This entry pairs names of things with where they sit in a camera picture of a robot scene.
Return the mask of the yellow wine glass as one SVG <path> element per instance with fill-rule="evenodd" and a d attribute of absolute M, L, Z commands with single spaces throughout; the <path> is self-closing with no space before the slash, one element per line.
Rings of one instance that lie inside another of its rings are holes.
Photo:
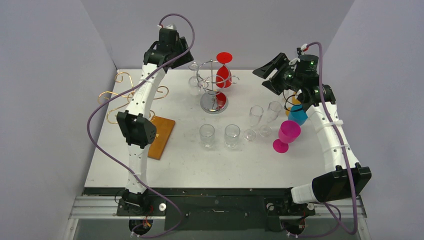
<path fill-rule="evenodd" d="M 290 113 L 292 112 L 292 107 L 300 106 L 301 102 L 297 99 L 297 92 L 294 92 L 289 97 L 284 96 L 284 99 L 285 99 L 285 102 L 283 107 L 285 109 L 285 115 L 288 117 Z"/>

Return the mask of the clear glass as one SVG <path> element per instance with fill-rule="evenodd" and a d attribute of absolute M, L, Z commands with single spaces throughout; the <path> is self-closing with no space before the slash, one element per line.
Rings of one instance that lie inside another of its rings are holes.
<path fill-rule="evenodd" d="M 272 101 L 268 104 L 266 115 L 265 115 L 265 125 L 259 128 L 259 134 L 262 137 L 269 137 L 272 133 L 270 123 L 275 121 L 282 111 L 283 106 L 278 101 Z"/>
<path fill-rule="evenodd" d="M 215 143 L 215 128 L 211 124 L 203 124 L 199 128 L 201 144 L 206 148 L 211 148 Z"/>

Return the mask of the blue wine glass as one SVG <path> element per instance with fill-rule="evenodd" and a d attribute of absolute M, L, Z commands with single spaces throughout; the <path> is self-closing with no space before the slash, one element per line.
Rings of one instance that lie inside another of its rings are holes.
<path fill-rule="evenodd" d="M 299 126 L 302 126 L 308 119 L 302 105 L 293 105 L 289 110 L 288 120 L 296 122 Z"/>

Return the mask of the clear champagne flute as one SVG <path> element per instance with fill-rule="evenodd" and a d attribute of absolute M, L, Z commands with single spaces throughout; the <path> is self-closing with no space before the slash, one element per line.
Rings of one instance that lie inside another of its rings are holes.
<path fill-rule="evenodd" d="M 257 134 L 254 130 L 254 127 L 260 123 L 263 113 L 264 113 L 264 110 L 259 105 L 254 105 L 250 108 L 249 115 L 248 115 L 249 129 L 246 129 L 243 132 L 243 138 L 246 141 L 252 142 L 256 139 Z"/>

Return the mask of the clear glass silver rack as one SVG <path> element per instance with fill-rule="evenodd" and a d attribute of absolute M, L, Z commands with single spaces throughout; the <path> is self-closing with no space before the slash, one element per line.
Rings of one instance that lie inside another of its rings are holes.
<path fill-rule="evenodd" d="M 194 61 L 188 66 L 188 69 L 192 72 L 192 76 L 188 79 L 189 93 L 197 96 L 201 91 L 201 85 L 198 81 L 199 64 Z"/>

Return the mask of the pink wine glass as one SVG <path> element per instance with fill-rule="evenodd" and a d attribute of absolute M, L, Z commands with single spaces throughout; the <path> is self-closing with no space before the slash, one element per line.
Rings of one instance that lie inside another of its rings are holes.
<path fill-rule="evenodd" d="M 300 125 L 295 121 L 283 121 L 278 130 L 278 139 L 276 139 L 272 146 L 277 153 L 286 153 L 289 150 L 289 144 L 294 142 L 301 134 L 302 130 Z"/>

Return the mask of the red wine glass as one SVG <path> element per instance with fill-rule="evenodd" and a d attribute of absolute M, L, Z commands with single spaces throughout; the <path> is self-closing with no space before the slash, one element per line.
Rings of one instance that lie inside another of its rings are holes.
<path fill-rule="evenodd" d="M 222 64 L 222 66 L 216 72 L 216 86 L 218 89 L 228 88 L 232 84 L 232 77 L 230 77 L 230 71 L 226 64 L 233 60 L 233 56 L 229 52 L 220 52 L 216 56 L 216 60 Z M 220 108 L 223 108 L 227 102 L 227 97 L 222 93 L 216 94 L 217 104 Z"/>

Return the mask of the clear etched goblet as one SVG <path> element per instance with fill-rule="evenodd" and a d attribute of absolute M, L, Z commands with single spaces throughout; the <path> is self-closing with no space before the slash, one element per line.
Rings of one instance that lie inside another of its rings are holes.
<path fill-rule="evenodd" d="M 229 124 L 224 129 L 224 143 L 228 148 L 235 148 L 239 142 L 241 130 L 235 124 Z"/>

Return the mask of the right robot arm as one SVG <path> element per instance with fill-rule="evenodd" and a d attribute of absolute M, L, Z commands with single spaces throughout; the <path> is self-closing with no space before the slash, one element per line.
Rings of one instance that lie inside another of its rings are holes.
<path fill-rule="evenodd" d="M 290 190 L 290 195 L 282 199 L 282 207 L 289 214 L 306 203 L 355 199 L 372 177 L 370 168 L 361 166 L 344 134 L 334 93 L 320 75 L 322 62 L 316 55 L 301 54 L 291 63 L 279 53 L 252 72 L 264 79 L 262 85 L 276 95 L 285 90 L 299 93 L 302 110 L 321 145 L 325 174 Z"/>

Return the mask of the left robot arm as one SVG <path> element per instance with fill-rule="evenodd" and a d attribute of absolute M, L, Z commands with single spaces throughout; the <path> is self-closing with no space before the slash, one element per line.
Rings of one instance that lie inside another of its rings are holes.
<path fill-rule="evenodd" d="M 134 91 L 125 111 L 116 115 L 129 154 L 130 171 L 122 198 L 136 215 L 145 214 L 151 205 L 147 190 L 147 160 L 157 128 L 149 120 L 150 109 L 168 69 L 193 61 L 188 48 L 187 40 L 180 37 L 175 25 L 160 28 L 158 40 L 144 54 L 141 86 Z"/>

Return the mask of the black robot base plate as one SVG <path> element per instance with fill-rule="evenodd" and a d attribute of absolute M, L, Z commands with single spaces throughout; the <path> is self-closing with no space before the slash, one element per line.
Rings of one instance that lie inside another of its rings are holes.
<path fill-rule="evenodd" d="M 293 231 L 306 228 L 315 202 L 296 204 L 288 188 L 161 188 L 132 194 L 122 187 L 87 187 L 86 196 L 112 197 L 117 217 L 146 234 L 154 223 L 175 231 Z"/>

